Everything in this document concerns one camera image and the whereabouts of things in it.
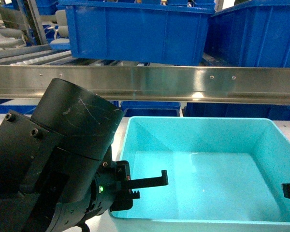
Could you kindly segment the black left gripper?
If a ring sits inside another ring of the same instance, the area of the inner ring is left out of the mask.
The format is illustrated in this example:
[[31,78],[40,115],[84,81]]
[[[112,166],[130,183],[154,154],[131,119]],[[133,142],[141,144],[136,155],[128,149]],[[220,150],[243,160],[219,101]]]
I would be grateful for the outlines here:
[[90,186],[90,203],[87,216],[99,216],[105,211],[124,211],[133,207],[133,200],[140,198],[139,191],[151,187],[167,186],[167,170],[161,176],[142,179],[130,179],[130,165],[127,161],[103,161]]

